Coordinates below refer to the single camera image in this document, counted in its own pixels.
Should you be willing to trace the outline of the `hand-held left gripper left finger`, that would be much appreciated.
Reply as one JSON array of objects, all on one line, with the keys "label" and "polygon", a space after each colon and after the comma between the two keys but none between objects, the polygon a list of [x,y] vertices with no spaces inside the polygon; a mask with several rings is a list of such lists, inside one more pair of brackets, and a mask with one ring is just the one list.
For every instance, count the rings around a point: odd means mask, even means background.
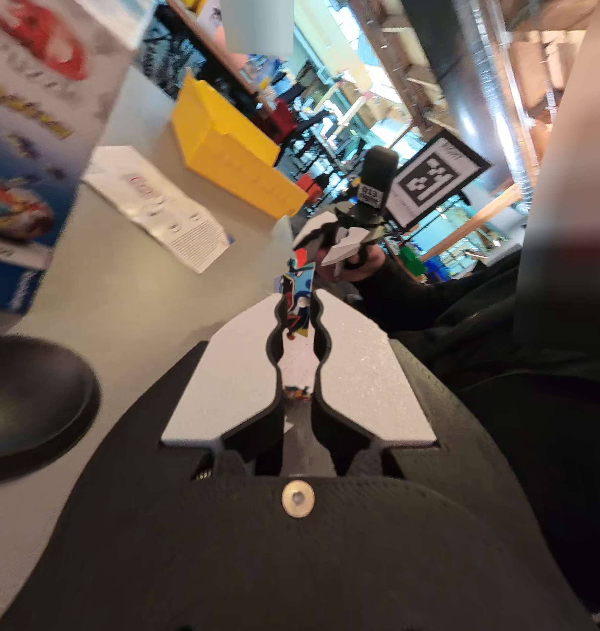
[{"label": "hand-held left gripper left finger", "polygon": [[167,423],[164,446],[270,446],[281,437],[281,332],[274,293],[210,338]]}]

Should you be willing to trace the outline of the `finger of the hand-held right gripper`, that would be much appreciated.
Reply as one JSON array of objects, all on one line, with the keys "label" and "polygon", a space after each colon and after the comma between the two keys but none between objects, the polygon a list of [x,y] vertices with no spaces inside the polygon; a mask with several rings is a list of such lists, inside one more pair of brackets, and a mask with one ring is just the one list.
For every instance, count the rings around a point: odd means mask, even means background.
[{"label": "finger of the hand-held right gripper", "polygon": [[340,220],[334,211],[325,211],[309,218],[295,238],[293,251],[304,249],[307,252],[317,252],[320,249],[329,250],[340,239]]},{"label": "finger of the hand-held right gripper", "polygon": [[321,265],[336,265],[357,255],[367,236],[368,230],[362,227],[339,227],[335,233],[335,244],[327,251]]}]

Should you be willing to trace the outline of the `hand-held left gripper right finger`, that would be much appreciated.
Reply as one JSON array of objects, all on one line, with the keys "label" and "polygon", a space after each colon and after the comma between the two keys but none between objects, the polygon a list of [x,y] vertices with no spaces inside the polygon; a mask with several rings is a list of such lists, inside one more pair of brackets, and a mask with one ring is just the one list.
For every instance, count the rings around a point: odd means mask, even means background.
[{"label": "hand-held left gripper right finger", "polygon": [[314,292],[320,358],[314,394],[329,415],[380,446],[432,446],[437,437],[385,332],[323,289]]}]

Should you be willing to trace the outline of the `person's right forearm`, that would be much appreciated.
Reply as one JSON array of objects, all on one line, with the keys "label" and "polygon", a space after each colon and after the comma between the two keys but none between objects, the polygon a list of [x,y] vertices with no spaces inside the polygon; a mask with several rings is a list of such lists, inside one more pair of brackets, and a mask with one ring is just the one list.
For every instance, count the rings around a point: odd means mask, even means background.
[{"label": "person's right forearm", "polygon": [[517,250],[470,276],[431,285],[412,280],[388,259],[353,286],[365,315],[387,333],[453,327],[477,316],[512,311],[521,254]]}]

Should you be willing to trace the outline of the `black dome ball stand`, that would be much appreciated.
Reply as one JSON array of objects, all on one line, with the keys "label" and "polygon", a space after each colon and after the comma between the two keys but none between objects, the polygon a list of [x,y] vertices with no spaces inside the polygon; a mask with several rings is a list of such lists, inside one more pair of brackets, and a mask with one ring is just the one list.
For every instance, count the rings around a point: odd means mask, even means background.
[{"label": "black dome ball stand", "polygon": [[101,398],[97,375],[75,352],[0,335],[0,482],[66,454],[91,428]]}]

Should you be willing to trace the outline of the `puzzle box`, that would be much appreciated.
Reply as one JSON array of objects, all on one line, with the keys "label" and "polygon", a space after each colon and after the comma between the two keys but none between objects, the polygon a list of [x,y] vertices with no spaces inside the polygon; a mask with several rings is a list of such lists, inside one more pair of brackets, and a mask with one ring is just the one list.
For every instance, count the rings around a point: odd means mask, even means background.
[{"label": "puzzle box", "polygon": [[0,311],[52,262],[158,1],[0,1]]}]

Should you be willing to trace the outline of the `person's right hand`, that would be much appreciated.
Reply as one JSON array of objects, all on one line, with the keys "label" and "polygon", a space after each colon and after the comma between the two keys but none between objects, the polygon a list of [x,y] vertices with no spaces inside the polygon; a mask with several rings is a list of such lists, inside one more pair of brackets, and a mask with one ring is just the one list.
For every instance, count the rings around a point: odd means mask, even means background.
[{"label": "person's right hand", "polygon": [[359,255],[347,259],[342,266],[338,264],[325,266],[322,261],[327,255],[327,250],[320,248],[315,256],[315,264],[318,275],[324,281],[356,283],[366,280],[378,272],[386,261],[386,254],[378,244],[372,244],[364,249],[366,259],[363,265],[359,263]]}]

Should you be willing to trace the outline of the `red bin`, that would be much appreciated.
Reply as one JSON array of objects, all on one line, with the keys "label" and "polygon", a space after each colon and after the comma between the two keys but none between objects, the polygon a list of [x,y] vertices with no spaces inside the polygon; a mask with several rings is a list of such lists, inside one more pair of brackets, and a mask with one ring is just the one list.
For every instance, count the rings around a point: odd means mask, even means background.
[{"label": "red bin", "polygon": [[307,196],[320,198],[323,196],[330,181],[330,174],[321,173],[312,177],[309,173],[302,174],[296,181],[296,186],[304,191]]}]

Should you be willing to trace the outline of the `red chair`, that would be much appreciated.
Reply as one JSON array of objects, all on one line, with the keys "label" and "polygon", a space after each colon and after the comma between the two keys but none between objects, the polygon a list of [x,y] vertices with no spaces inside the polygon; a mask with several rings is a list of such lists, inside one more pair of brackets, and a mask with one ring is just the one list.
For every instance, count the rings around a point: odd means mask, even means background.
[{"label": "red chair", "polygon": [[297,122],[289,109],[288,103],[278,97],[275,100],[275,109],[271,116],[272,122],[272,140],[277,145],[282,145],[283,142],[293,133],[297,128]]}]

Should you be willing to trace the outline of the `empty yellow bin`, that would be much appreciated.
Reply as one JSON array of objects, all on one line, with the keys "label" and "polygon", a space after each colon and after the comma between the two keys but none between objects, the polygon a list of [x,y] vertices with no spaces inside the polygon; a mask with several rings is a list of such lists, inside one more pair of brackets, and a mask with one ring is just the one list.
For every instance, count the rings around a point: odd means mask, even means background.
[{"label": "empty yellow bin", "polygon": [[190,69],[170,122],[185,166],[202,178],[274,219],[304,205],[306,192],[275,167],[279,146]]}]

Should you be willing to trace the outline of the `instruction leaflet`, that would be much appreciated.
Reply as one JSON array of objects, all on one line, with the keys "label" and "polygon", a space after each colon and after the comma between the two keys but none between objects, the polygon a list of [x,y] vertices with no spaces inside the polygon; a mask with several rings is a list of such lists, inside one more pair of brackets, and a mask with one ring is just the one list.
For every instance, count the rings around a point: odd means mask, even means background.
[{"label": "instruction leaflet", "polygon": [[98,146],[83,181],[197,274],[233,242],[207,208],[131,146]]}]

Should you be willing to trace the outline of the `wooden work table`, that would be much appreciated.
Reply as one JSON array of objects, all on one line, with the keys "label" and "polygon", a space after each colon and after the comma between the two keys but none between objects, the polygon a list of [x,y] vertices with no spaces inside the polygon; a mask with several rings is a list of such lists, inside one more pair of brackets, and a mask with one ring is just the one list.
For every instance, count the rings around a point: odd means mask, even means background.
[{"label": "wooden work table", "polygon": [[178,15],[186,28],[198,39],[199,43],[219,62],[225,70],[241,85],[251,96],[260,96],[259,89],[245,75],[233,65],[229,53],[215,43],[204,29],[199,26],[194,14],[189,11],[181,1],[166,1],[166,4]]}]

